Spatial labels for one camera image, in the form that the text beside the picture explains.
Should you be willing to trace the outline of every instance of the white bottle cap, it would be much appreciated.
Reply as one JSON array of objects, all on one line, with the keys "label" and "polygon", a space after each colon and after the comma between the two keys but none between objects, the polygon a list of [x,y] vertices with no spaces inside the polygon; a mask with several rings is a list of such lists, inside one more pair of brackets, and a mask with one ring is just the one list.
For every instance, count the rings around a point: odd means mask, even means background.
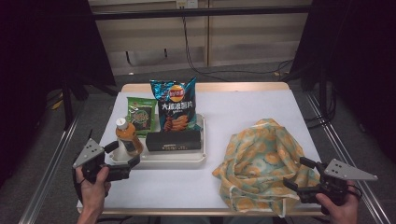
[{"label": "white bottle cap", "polygon": [[117,119],[116,124],[118,129],[125,130],[126,128],[128,128],[128,122],[126,122],[126,119]]}]

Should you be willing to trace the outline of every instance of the lay's logo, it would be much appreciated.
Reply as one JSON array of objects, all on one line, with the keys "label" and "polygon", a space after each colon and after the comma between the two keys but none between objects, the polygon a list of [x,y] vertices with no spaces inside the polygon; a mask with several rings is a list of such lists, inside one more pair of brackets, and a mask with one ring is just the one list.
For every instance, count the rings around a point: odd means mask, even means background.
[{"label": "lay's logo", "polygon": [[169,98],[173,102],[179,102],[184,98],[184,89],[180,85],[174,85],[169,90]]}]

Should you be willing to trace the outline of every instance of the bottle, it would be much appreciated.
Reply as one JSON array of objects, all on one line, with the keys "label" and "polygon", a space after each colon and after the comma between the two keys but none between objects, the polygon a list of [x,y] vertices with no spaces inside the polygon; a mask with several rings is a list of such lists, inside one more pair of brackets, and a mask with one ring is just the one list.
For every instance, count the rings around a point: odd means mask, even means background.
[{"label": "bottle", "polygon": [[142,153],[143,144],[136,135],[136,128],[131,122],[121,118],[116,120],[116,135],[119,141],[119,147],[125,148],[128,155],[135,157]]}]

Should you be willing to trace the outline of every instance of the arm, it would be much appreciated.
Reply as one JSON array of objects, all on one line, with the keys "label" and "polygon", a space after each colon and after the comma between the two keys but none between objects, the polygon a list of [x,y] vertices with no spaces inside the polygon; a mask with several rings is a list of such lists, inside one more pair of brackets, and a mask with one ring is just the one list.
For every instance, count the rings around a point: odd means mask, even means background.
[{"label": "arm", "polygon": [[108,167],[103,167],[100,170],[94,184],[84,179],[81,167],[76,168],[76,175],[77,181],[81,183],[82,201],[84,202],[78,224],[96,223],[97,218],[103,212],[106,192],[111,187],[111,184],[106,182]]},{"label": "arm", "polygon": [[[352,181],[346,182],[348,185],[354,185]],[[355,192],[355,188],[348,187],[348,190]],[[345,203],[341,206],[335,205],[326,195],[316,195],[320,204],[329,210],[330,222],[332,224],[357,224],[358,223],[358,205],[359,199],[348,193],[345,197]]]}]

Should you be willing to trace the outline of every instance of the crumpled cloth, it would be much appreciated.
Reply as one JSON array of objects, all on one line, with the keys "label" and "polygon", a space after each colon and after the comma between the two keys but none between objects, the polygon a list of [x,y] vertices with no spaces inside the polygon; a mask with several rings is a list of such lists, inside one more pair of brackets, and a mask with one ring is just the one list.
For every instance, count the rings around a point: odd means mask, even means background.
[{"label": "crumpled cloth", "polygon": [[284,217],[299,197],[283,185],[283,178],[295,178],[299,188],[319,181],[317,173],[299,163],[303,156],[303,149],[284,127],[273,119],[261,119],[231,137],[224,162],[212,175],[221,180],[219,195],[233,211],[270,208]]}]

